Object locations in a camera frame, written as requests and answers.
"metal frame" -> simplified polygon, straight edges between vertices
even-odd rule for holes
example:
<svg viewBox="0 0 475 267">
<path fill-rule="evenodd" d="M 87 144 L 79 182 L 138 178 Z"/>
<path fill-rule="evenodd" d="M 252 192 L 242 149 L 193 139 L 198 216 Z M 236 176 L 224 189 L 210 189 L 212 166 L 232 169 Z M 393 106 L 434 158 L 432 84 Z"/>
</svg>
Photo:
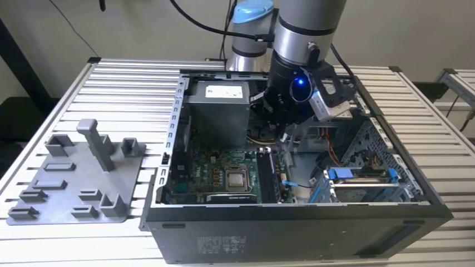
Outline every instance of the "metal frame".
<svg viewBox="0 0 475 267">
<path fill-rule="evenodd" d="M 169 164 L 170 164 L 170 157 L 173 156 L 173 146 L 174 146 L 174 139 L 176 139 L 176 130 L 178 129 L 178 119 L 180 119 L 180 112 L 181 112 L 181 105 L 182 105 L 182 96 L 185 94 L 185 89 L 188 88 L 189 79 L 188 78 L 178 78 L 178 83 L 176 85 L 176 92 L 174 92 L 174 100 L 173 105 L 170 107 L 169 113 L 169 122 L 168 122 L 168 131 L 166 131 L 166 142 L 164 143 L 162 148 L 162 155 L 168 156 L 168 159 L 161 159 L 161 165 L 157 168 L 157 181 L 150 184 L 153 190 L 150 191 L 150 199 L 157 199 L 157 194 L 161 192 L 162 186 L 166 184 L 168 181 L 168 172 L 169 172 Z"/>
<path fill-rule="evenodd" d="M 177 70 L 181 68 L 221 70 L 221 62 L 186 61 L 126 61 L 101 60 L 87 64 L 58 105 L 26 145 L 6 175 L 0 180 L 0 249 L 13 253 L 0 254 L 0 263 L 15 263 L 18 266 L 57 267 L 107 266 L 107 265 L 164 265 L 162 256 L 150 233 L 137 229 L 142 214 L 143 197 L 150 176 L 160 166 L 160 143 L 164 137 L 161 126 L 165 118 L 156 107 L 157 97 L 168 94 L 169 85 L 176 84 Z M 345 74 L 336 66 L 337 73 Z M 426 234 L 398 254 L 385 259 L 328 261 L 294 261 L 272 263 L 273 266 L 410 266 L 410 267 L 469 267 L 475 265 L 475 166 L 472 148 L 464 145 L 436 112 L 424 105 L 417 90 L 409 82 L 401 80 L 386 67 L 352 66 L 368 93 L 380 107 L 384 119 L 393 128 L 397 138 L 425 174 L 454 219 L 436 231 Z M 417 101 L 420 106 L 394 108 L 388 100 Z M 133 209 L 129 219 L 121 224 L 89 225 L 39 225 L 6 226 L 5 214 L 14 205 L 23 183 L 34 176 L 34 167 L 43 160 L 42 142 L 54 129 L 65 131 L 67 123 L 93 113 L 98 121 L 106 122 L 111 136 L 119 137 L 126 130 L 119 125 L 137 122 L 138 141 L 146 142 L 146 157 L 134 189 Z M 450 166 L 444 165 L 450 159 Z M 269 263 L 252 263 L 252 266 L 268 266 Z"/>
<path fill-rule="evenodd" d="M 236 79 L 241 79 L 240 73 L 206 72 L 206 75 L 209 74 L 217 79 L 234 80 L 233 76 Z M 412 185 L 414 191 L 422 189 L 422 195 L 430 204 L 389 202 L 385 205 L 381 203 L 377 205 L 368 205 L 366 203 L 364 205 L 360 203 L 333 205 L 320 203 L 156 205 L 151 202 L 146 212 L 142 213 L 142 219 L 147 229 L 151 229 L 151 236 L 158 246 L 162 247 L 161 251 L 166 263 L 388 258 L 452 218 L 446 206 L 429 186 L 426 178 L 409 157 L 392 128 L 385 122 L 377 104 L 357 78 L 356 83 L 358 84 L 362 102 L 374 117 L 370 123 L 374 123 L 385 133 L 381 138 L 385 137 L 386 141 L 392 143 L 393 149 L 400 155 L 400 163 L 397 163 L 401 166 L 400 169 L 406 172 L 410 180 L 416 180 Z M 416 103 L 409 102 L 408 104 L 401 106 L 413 107 Z M 160 186 L 164 186 L 161 182 L 160 185 L 156 182 L 149 185 L 153 190 L 147 190 L 146 199 L 156 200 L 154 193 L 160 191 Z M 236 223 L 237 221 L 252 222 L 260 226 L 256 228 L 252 224 Z M 328 231 L 325 224 L 333 225 L 332 231 Z M 297 236 L 302 237 L 300 236 L 301 227 L 305 227 L 310 234 L 308 233 L 308 238 L 297 240 Z M 276 240 L 278 240 L 281 228 L 285 228 L 286 235 L 292 236 L 292 238 L 288 237 L 286 241 L 293 245 L 286 247 L 286 253 L 276 255 L 274 250 L 280 247 Z M 340 236 L 337 233 L 342 231 L 346 234 Z M 204 247 L 212 245 L 213 241 L 209 241 L 209 244 L 201 244 L 204 241 L 197 240 L 196 246 L 196 239 L 200 237 L 210 240 L 216 236 L 241 235 L 246 240 L 245 246 L 249 248 L 245 249 L 242 246 L 238 249 L 240 252 L 234 255 L 224 253 L 224 248 L 217 248 L 216 251 L 218 252 L 214 251 L 209 254 Z M 314 248 L 312 246 L 313 238 L 326 240 L 336 246 L 332 249 L 321 246 Z M 361 239 L 370 240 L 370 242 L 350 243 L 350 240 Z M 218 238 L 217 240 L 217 243 L 225 242 L 224 239 Z M 250 249 L 257 247 L 265 249 L 258 252 Z"/>
<path fill-rule="evenodd" d="M 442 69 L 436 78 L 461 97 L 472 109 L 475 109 L 475 71 Z"/>
</svg>

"power supply label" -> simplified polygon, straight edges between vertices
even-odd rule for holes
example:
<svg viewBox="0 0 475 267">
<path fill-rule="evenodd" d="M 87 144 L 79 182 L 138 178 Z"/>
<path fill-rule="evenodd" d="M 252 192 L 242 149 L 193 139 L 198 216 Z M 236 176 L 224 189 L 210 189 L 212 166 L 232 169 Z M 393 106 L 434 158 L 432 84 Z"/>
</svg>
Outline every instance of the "power supply label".
<svg viewBox="0 0 475 267">
<path fill-rule="evenodd" d="M 205 98 L 242 98 L 242 87 L 208 85 Z"/>
<path fill-rule="evenodd" d="M 241 254 L 245 247 L 245 236 L 197 236 L 200 254 Z"/>
</svg>

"blue drive bracket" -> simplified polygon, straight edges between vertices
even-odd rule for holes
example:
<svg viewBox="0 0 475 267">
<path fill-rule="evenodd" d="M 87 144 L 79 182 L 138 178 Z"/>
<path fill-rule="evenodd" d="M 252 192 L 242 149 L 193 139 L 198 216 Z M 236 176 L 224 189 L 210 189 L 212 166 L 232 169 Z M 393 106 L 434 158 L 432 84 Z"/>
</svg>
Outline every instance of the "blue drive bracket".
<svg viewBox="0 0 475 267">
<path fill-rule="evenodd" d="M 397 172 L 394 171 L 394 169 L 388 169 L 386 173 L 388 173 L 388 176 L 389 176 L 389 179 L 390 179 L 389 182 L 390 183 L 396 183 L 398 176 L 397 176 Z"/>
<path fill-rule="evenodd" d="M 350 172 L 350 169 L 349 168 L 333 168 L 333 169 L 329 169 L 328 171 L 328 175 L 330 177 L 330 179 L 333 180 L 334 178 L 336 179 L 350 179 L 353 178 L 353 173 Z"/>
</svg>

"aluminum extrusion table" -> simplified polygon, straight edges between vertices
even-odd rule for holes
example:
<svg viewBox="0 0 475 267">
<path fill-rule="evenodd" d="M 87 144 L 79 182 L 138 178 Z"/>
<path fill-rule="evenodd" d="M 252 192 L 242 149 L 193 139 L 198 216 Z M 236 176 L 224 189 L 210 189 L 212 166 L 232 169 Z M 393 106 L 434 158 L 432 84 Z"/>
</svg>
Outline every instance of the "aluminum extrusion table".
<svg viewBox="0 0 475 267">
<path fill-rule="evenodd" d="M 147 181 L 161 161 L 160 148 L 181 68 L 220 70 L 222 65 L 107 59 L 86 64 L 0 180 L 0 263 L 30 267 L 165 265 L 150 234 L 139 232 L 137 226 Z M 401 72 L 386 67 L 353 66 L 352 70 L 454 219 L 388 261 L 222 266 L 475 266 L 475 148 Z M 78 120 L 87 117 L 98 120 L 97 130 L 111 141 L 133 136 L 146 143 L 127 220 L 121 224 L 6 225 L 7 210 L 45 159 L 45 140 L 51 133 L 61 133 L 71 141 L 83 141 L 74 129 Z"/>
</svg>

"black cable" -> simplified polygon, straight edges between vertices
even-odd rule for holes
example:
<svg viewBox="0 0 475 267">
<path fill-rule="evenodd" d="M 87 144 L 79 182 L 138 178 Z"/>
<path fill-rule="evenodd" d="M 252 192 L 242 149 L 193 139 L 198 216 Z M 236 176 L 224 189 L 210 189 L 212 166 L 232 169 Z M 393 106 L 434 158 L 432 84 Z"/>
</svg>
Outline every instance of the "black cable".
<svg viewBox="0 0 475 267">
<path fill-rule="evenodd" d="M 232 18 L 233 18 L 233 16 L 234 16 L 234 9 L 236 9 L 236 6 L 237 6 L 237 0 L 234 0 L 234 1 L 232 2 L 230 13 L 229 13 L 229 22 L 230 22 L 230 20 L 232 20 Z"/>
<path fill-rule="evenodd" d="M 89 43 L 83 40 L 82 36 L 75 32 L 75 29 L 73 27 L 73 25 L 70 24 L 66 16 L 63 15 L 62 11 L 59 10 L 59 8 L 57 7 L 57 5 L 53 3 L 51 0 L 49 0 L 49 3 L 54 6 L 54 8 L 57 9 L 58 13 L 61 14 L 62 18 L 66 20 L 66 23 L 70 26 L 70 29 L 73 29 L 74 34 L 78 36 L 78 38 L 82 40 L 82 42 L 86 44 L 86 46 L 90 48 L 93 54 L 95 55 L 95 57 L 98 57 L 98 54 L 95 53 L 95 51 L 93 50 L 91 46 L 89 45 Z"/>
<path fill-rule="evenodd" d="M 317 174 L 317 171 L 320 170 L 318 166 L 314 166 L 312 172 L 310 172 L 310 179 L 314 178 L 314 174 Z"/>
<path fill-rule="evenodd" d="M 98 0 L 98 7 L 101 9 L 101 11 L 105 11 L 105 0 Z"/>
<path fill-rule="evenodd" d="M 353 77 L 354 77 L 354 74 L 353 74 L 353 72 L 350 71 L 350 69 L 349 69 L 346 63 L 345 63 L 344 60 L 342 60 L 342 58 L 340 57 L 340 54 L 338 54 L 337 51 L 336 51 L 334 45 L 330 44 L 330 45 L 329 45 L 329 48 L 330 48 L 330 50 L 332 50 L 332 52 L 333 52 L 333 55 L 334 55 L 334 57 L 336 57 L 336 60 L 338 61 L 338 63 L 341 64 L 342 68 L 344 68 L 345 71 L 348 72 L 349 77 L 353 78 Z"/>
<path fill-rule="evenodd" d="M 224 31 L 228 31 L 229 28 L 229 22 L 230 22 L 230 12 L 233 12 L 232 10 L 232 6 L 233 4 L 230 4 L 230 0 L 228 1 L 228 11 L 225 14 L 225 21 L 224 21 Z M 222 35 L 222 41 L 221 41 L 221 49 L 220 49 L 220 59 L 224 60 L 225 62 L 225 51 L 224 51 L 224 44 L 225 44 L 225 35 Z"/>
<path fill-rule="evenodd" d="M 466 119 L 461 125 L 461 128 L 460 128 L 460 132 L 462 132 L 462 130 L 466 128 L 466 125 L 468 125 L 468 122 L 469 122 L 469 119 Z"/>
<path fill-rule="evenodd" d="M 448 109 L 448 111 L 446 111 L 445 118 L 448 118 L 448 115 L 450 114 L 452 108 L 453 108 L 454 103 L 457 102 L 457 100 L 458 100 L 458 96 L 457 96 L 457 97 L 454 98 L 454 100 L 453 100 L 452 106 L 449 107 L 449 109 Z"/>
<path fill-rule="evenodd" d="M 198 26 L 201 29 L 205 29 L 208 32 L 213 32 L 221 35 L 228 35 L 228 36 L 234 36 L 234 37 L 242 37 L 242 38 L 248 38 L 252 39 L 254 41 L 260 41 L 262 42 L 262 37 L 260 36 L 254 36 L 254 35 L 248 35 L 248 34 L 242 34 L 242 33 L 236 33 L 236 32 L 226 32 L 226 31 L 221 31 L 220 29 L 214 29 L 210 28 L 208 26 L 205 26 L 204 24 L 201 24 L 200 22 L 197 22 L 185 12 L 184 10 L 180 8 L 178 4 L 176 4 L 174 0 L 169 0 L 170 4 L 173 5 L 174 9 L 177 10 L 177 12 L 185 17 L 185 19 L 196 26 Z"/>
</svg>

